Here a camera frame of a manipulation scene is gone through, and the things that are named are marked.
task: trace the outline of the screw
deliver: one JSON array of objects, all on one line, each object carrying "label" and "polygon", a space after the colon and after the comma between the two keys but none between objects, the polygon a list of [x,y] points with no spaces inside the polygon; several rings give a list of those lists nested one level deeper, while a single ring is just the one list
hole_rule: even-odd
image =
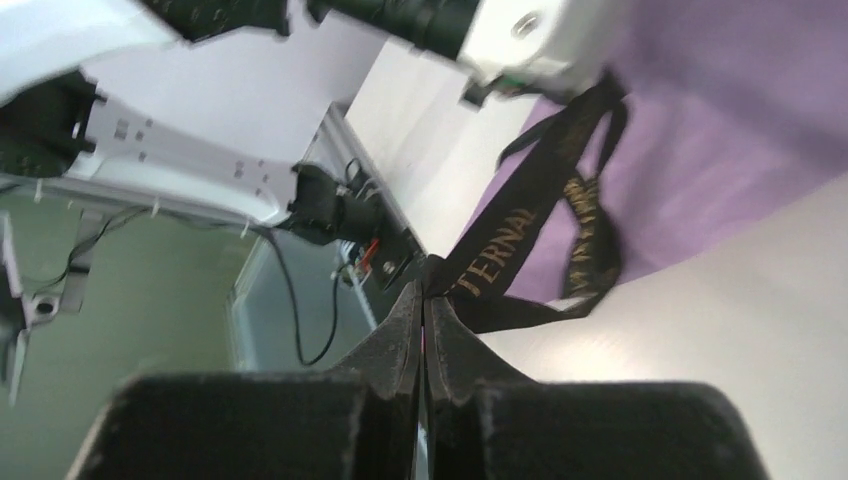
[{"label": "screw", "polygon": [[521,17],[521,20],[512,27],[512,35],[517,38],[524,38],[530,34],[533,30],[536,30],[536,27],[539,26],[539,14],[536,12],[530,12],[527,15]]}]

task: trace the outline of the lavender towel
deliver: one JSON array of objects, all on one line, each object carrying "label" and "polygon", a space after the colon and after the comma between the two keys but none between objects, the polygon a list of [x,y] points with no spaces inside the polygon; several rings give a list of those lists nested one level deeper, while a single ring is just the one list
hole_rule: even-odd
[{"label": "lavender towel", "polygon": [[[624,240],[621,282],[848,171],[845,0],[637,0],[613,65],[632,92],[631,124],[602,177]],[[540,101],[528,125],[557,108]],[[477,213],[525,156],[505,162]],[[559,205],[508,294],[557,299],[574,232]]]}]

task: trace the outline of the black ribbon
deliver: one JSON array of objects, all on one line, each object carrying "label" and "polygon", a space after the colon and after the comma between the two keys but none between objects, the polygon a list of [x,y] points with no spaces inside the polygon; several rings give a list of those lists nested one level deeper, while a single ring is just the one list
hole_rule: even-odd
[{"label": "black ribbon", "polygon": [[[446,296],[474,333],[487,333],[583,318],[615,285],[622,256],[618,232],[600,203],[600,175],[627,126],[626,93],[611,73],[566,108],[515,139],[500,162],[536,146],[459,240],[446,259],[431,256],[425,296]],[[609,125],[596,172],[577,170],[601,121]],[[569,254],[562,298],[580,302],[564,311],[506,297],[542,227],[560,200],[578,230]]]}]

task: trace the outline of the table surface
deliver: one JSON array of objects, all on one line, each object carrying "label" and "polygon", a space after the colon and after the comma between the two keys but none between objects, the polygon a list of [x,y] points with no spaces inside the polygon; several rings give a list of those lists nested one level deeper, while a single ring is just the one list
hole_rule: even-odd
[{"label": "table surface", "polygon": [[[430,253],[446,255],[533,100],[458,105],[464,76],[389,43],[347,119]],[[706,382],[774,478],[843,478],[848,176],[719,247],[614,289],[591,321],[483,335],[540,381]]]}]

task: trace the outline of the purple fabric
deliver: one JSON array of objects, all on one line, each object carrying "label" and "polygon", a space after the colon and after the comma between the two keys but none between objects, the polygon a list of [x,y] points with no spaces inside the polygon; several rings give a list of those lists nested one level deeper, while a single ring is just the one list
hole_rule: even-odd
[{"label": "purple fabric", "polygon": [[[624,239],[621,282],[848,171],[845,0],[638,0],[621,45],[631,123],[602,177]],[[540,101],[528,125],[556,110]],[[478,212],[525,156],[506,161]],[[574,232],[559,205],[509,294],[557,299]]]}]

